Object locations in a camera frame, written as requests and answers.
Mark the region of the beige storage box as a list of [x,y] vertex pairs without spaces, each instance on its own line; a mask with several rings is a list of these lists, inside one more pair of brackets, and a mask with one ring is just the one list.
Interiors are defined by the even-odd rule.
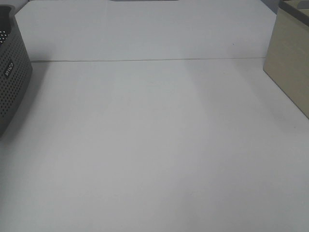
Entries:
[[281,0],[269,42],[265,73],[309,115],[309,2]]

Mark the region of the grey perforated plastic basket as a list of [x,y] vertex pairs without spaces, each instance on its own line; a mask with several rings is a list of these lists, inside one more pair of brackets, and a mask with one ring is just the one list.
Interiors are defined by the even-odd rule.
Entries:
[[24,98],[32,65],[15,18],[15,7],[0,6],[0,134],[11,123]]

